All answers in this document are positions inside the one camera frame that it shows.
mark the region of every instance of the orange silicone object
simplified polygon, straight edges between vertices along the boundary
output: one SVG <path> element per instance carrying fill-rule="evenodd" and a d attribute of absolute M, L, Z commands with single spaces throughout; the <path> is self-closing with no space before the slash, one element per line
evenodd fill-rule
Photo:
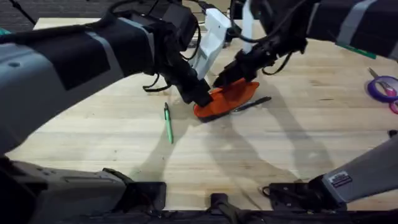
<path fill-rule="evenodd" d="M 193 113 L 198 118 L 221 116 L 249 101 L 260 84 L 246 82 L 243 78 L 226 88 L 216 88 L 210 92 L 213 101 L 204 108 L 195 105 Z"/>

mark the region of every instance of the purple tape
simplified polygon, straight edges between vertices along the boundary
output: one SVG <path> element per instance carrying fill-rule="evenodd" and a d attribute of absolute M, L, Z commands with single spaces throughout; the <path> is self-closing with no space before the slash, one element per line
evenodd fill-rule
<path fill-rule="evenodd" d="M 398 93 L 398 79 L 390 76 L 380 76 L 368 83 L 368 93 L 377 101 L 383 103 L 392 103 L 398 100 L 398 96 L 387 96 L 386 93 L 380 92 L 376 88 L 377 83 L 386 83 Z"/>

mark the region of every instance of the green pen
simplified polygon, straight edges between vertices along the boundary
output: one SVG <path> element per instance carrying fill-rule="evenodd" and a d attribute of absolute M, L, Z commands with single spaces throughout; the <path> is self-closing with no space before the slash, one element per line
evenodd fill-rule
<path fill-rule="evenodd" d="M 164 103 L 164 118 L 166 119 L 167 136 L 169 137 L 169 142 L 173 144 L 172 120 L 170 119 L 170 111 L 167 103 Z"/>

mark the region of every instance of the wooden tabletop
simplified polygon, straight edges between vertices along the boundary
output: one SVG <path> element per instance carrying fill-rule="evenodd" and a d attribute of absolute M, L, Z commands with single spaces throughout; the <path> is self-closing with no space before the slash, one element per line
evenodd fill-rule
<path fill-rule="evenodd" d="M 94 20 L 40 19 L 36 28 Z M 261 28 L 255 26 L 259 37 Z M 208 74 L 211 83 L 240 48 L 241 41 L 234 40 L 222 50 Z M 57 116 L 8 156 L 61 169 L 110 167 L 136 181 L 165 181 L 166 209 L 204 209 L 211 193 L 224 192 L 240 208 L 268 210 L 259 187 L 308 181 L 377 146 L 388 139 L 387 130 L 398 128 L 397 115 L 364 90 L 371 79 L 368 67 L 381 75 L 398 74 L 392 60 L 371 60 L 311 40 L 306 53 L 294 54 L 278 75 L 259 72 L 255 98 L 272 101 L 206 124 L 175 88 L 146 93 L 141 86 L 154 77 L 133 75 Z M 174 144 L 167 139 L 164 102 L 170 105 Z M 349 205 L 396 207 L 396 191 Z"/>

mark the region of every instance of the green object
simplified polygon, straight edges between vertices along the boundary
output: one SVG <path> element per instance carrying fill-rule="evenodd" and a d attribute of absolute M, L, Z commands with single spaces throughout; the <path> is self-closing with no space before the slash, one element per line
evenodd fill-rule
<path fill-rule="evenodd" d="M 170 111 L 167 103 L 164 103 L 164 118 L 166 119 L 167 136 L 169 137 L 169 142 L 173 144 L 172 120 L 170 118 Z"/>
<path fill-rule="evenodd" d="M 367 51 L 364 51 L 364 50 L 359 50 L 359 49 L 356 49 L 356 48 L 348 46 L 348 45 L 343 45 L 343 44 L 338 44 L 338 43 L 336 43 L 336 45 L 340 46 L 340 47 L 343 47 L 343 48 L 345 48 L 347 50 L 350 50 L 352 52 L 355 52 L 355 53 L 361 54 L 363 56 L 366 56 L 368 58 L 376 59 L 376 55 L 374 53 L 367 52 Z"/>
<path fill-rule="evenodd" d="M 4 34 L 10 34 L 10 32 L 8 30 L 0 28 L 0 35 L 4 35 Z"/>

